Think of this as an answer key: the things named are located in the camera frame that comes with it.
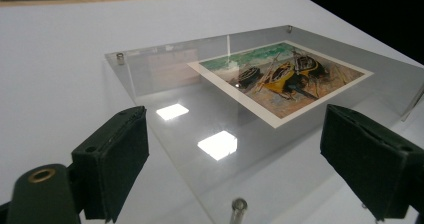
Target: metal standoff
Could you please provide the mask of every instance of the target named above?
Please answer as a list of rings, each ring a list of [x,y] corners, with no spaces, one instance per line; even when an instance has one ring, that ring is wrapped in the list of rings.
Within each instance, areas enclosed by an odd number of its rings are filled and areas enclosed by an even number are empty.
[[[233,214],[230,224],[241,224],[244,213],[246,213],[247,210],[247,202],[243,198],[237,198],[233,201],[232,208]]]
[[[118,65],[124,65],[125,64],[124,53],[122,52],[116,53],[116,60],[118,61]]]

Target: black background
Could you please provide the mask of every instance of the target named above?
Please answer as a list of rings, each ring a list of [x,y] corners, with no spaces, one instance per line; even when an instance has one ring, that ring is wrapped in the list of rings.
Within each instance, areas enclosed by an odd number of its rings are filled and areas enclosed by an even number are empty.
[[[311,0],[424,64],[424,0]]]

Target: white surface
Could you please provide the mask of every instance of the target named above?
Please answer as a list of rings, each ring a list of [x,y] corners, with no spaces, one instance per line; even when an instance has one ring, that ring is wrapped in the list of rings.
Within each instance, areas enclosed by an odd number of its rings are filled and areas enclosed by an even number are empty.
[[[104,54],[281,25],[418,65],[309,0],[133,0],[0,8],[0,203],[10,200],[21,174],[43,164],[69,165],[77,145],[113,114],[134,105]],[[421,102],[409,122],[394,127],[416,144],[424,140],[423,110]],[[154,135],[149,141],[151,156],[118,223],[211,223]],[[287,168],[291,158],[319,158],[316,152],[317,143],[298,145],[250,177],[251,183],[260,188],[279,181],[278,175],[267,174]],[[358,200],[343,185],[330,178],[322,193],[312,193],[275,223],[373,223],[368,212],[349,211]],[[322,208],[313,208],[318,200]]]

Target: painting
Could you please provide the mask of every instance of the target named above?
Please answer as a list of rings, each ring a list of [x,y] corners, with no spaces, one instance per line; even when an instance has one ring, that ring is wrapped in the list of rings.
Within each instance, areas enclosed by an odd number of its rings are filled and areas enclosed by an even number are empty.
[[[372,75],[290,41],[188,65],[274,128]]]

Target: brass insert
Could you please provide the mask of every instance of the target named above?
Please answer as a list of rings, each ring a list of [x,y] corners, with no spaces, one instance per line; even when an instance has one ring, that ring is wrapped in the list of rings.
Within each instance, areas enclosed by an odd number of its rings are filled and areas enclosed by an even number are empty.
[[[44,168],[41,170],[38,170],[34,173],[32,173],[29,177],[28,177],[28,181],[31,183],[39,183],[39,182],[43,182],[45,180],[50,179],[50,177],[54,176],[54,174],[56,174],[56,170],[53,168]]]

